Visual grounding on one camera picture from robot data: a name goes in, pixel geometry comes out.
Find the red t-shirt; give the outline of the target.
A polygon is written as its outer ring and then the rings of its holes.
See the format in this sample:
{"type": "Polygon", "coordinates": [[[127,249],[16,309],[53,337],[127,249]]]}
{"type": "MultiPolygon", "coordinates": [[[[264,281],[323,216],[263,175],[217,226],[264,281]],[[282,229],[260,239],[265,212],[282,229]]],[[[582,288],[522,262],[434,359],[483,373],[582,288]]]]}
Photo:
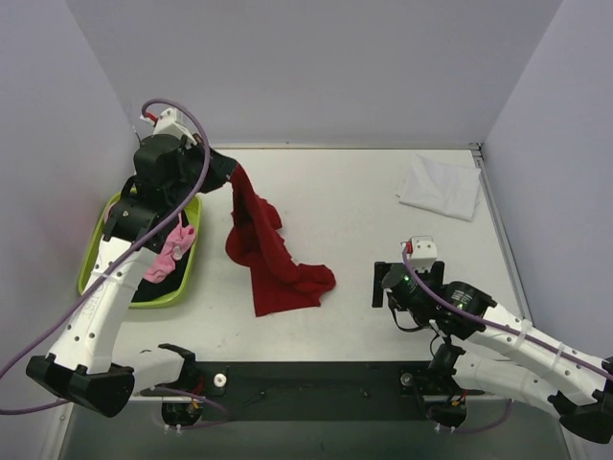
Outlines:
{"type": "Polygon", "coordinates": [[[298,264],[284,244],[277,209],[260,197],[242,166],[230,175],[233,226],[225,249],[228,257],[250,270],[255,315],[319,307],[336,286],[323,264],[298,264]]]}

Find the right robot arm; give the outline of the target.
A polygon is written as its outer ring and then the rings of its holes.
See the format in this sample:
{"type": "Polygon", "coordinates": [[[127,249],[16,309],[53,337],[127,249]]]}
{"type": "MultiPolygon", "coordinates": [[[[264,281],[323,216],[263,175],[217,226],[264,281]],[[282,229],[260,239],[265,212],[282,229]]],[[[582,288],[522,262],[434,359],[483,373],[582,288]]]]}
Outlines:
{"type": "Polygon", "coordinates": [[[443,340],[428,364],[427,385],[521,402],[584,440],[611,442],[611,359],[552,339],[480,289],[447,283],[443,274],[442,262],[417,274],[401,263],[374,265],[374,307],[408,312],[412,332],[430,329],[443,340]]]}

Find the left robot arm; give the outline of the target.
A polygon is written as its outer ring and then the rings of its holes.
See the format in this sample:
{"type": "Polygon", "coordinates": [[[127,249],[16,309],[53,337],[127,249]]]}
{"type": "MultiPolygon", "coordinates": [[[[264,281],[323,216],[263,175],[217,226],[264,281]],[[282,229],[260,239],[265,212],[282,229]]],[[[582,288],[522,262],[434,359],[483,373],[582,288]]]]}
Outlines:
{"type": "Polygon", "coordinates": [[[44,356],[32,356],[27,376],[58,398],[105,417],[116,416],[130,397],[165,384],[175,394],[193,389],[196,371],[188,352],[164,344],[135,365],[116,364],[112,353],[130,303],[161,255],[183,211],[198,193],[221,188],[238,162],[203,142],[157,134],[134,154],[135,174],[102,218],[97,259],[77,309],[44,356]]]}

